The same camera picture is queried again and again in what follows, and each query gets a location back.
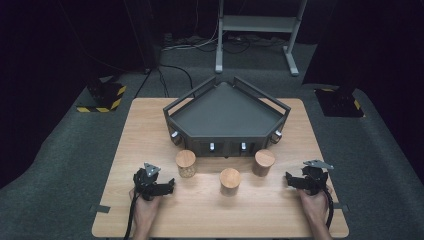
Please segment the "grey metal stand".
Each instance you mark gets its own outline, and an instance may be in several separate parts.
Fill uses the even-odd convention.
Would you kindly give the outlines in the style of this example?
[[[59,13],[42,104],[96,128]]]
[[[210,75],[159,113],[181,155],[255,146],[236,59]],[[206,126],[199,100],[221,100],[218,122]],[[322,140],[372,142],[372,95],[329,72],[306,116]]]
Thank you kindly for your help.
[[[292,50],[300,29],[303,14],[308,0],[300,0],[299,9],[295,17],[271,17],[271,16],[244,16],[225,15],[225,0],[219,0],[218,8],[218,38],[215,58],[215,72],[223,72],[223,35],[225,31],[240,32],[274,32],[289,33],[290,38],[287,45],[282,47],[288,68],[292,76],[298,76],[299,70],[296,66]]]

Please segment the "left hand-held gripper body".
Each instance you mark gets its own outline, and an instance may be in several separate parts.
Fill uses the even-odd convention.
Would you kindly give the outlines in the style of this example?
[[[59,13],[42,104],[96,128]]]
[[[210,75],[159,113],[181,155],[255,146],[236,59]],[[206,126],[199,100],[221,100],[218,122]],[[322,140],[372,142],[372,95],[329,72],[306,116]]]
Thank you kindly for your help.
[[[134,190],[144,200],[151,201],[154,199],[152,191],[159,176],[160,167],[154,166],[145,162],[144,166],[140,168],[133,176]]]

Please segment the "person's left hand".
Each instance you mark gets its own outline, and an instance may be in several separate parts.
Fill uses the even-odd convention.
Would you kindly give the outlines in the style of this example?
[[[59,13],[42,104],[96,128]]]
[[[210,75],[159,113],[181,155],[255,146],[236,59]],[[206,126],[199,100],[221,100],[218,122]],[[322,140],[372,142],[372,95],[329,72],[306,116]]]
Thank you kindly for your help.
[[[149,228],[156,218],[162,197],[156,196],[151,201],[147,201],[139,197],[134,189],[129,192],[129,196],[131,198],[136,197],[134,209],[136,227],[141,229]]]

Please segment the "bamboo-lidded jar of dark nuts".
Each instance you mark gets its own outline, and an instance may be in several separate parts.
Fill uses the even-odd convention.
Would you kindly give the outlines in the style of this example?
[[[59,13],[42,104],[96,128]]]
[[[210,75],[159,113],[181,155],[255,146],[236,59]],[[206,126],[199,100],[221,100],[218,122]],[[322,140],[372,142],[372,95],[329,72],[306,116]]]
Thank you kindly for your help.
[[[240,183],[241,174],[234,168],[224,169],[219,176],[221,188],[220,192],[224,196],[234,196],[237,194]]]

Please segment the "dark grey corner shelf rack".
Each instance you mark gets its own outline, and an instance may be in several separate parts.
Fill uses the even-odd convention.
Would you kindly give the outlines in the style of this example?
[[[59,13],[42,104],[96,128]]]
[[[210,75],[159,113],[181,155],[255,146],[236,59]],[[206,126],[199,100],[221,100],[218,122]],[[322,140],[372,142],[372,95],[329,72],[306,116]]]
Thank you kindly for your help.
[[[163,108],[171,141],[198,157],[245,157],[276,144],[291,108],[236,77],[212,77]]]

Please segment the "bamboo-lidded jar of pale beans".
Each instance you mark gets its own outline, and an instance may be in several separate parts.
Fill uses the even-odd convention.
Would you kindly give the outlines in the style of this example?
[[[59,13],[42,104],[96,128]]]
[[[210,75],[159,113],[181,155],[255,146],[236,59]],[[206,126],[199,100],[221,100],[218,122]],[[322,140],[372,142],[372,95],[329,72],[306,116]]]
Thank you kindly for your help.
[[[191,178],[196,173],[196,156],[190,150],[181,150],[175,157],[179,175],[182,178]]]

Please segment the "person's right hand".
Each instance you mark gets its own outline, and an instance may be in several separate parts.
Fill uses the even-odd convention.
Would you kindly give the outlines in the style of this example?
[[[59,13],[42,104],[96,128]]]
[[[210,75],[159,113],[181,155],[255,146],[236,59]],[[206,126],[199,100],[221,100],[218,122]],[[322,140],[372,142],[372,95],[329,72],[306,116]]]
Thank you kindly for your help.
[[[308,195],[302,189],[298,189],[297,192],[300,196],[307,220],[310,223],[326,224],[329,203],[325,192],[320,191],[315,195]]]

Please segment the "yellow-black striped stand base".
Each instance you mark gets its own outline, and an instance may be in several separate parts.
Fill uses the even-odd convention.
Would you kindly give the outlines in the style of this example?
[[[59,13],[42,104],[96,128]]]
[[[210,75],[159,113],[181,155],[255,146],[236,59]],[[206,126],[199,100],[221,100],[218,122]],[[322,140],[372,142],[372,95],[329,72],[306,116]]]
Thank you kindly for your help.
[[[316,89],[315,95],[323,114],[327,117],[361,118],[364,112],[353,96],[352,89]]]
[[[76,110],[80,113],[115,111],[125,91],[126,87],[120,83],[97,79],[83,90],[76,102]]]

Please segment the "bamboo-lidded glass jar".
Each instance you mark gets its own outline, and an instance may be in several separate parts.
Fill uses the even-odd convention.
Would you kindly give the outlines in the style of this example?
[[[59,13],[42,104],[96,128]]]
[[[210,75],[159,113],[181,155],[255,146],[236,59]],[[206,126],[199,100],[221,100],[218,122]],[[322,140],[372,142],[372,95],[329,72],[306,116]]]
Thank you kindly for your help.
[[[261,149],[255,153],[252,172],[259,177],[266,176],[274,165],[276,158],[274,154],[267,149]]]

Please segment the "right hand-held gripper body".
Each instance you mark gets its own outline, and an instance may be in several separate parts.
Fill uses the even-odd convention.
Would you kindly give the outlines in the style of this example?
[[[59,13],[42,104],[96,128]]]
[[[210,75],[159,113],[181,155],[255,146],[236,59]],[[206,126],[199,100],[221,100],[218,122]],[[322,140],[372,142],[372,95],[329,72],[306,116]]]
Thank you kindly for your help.
[[[302,174],[307,181],[306,190],[310,195],[316,195],[321,190],[327,189],[328,173],[327,170],[333,170],[334,166],[322,160],[308,160],[304,162],[305,167],[302,169]]]

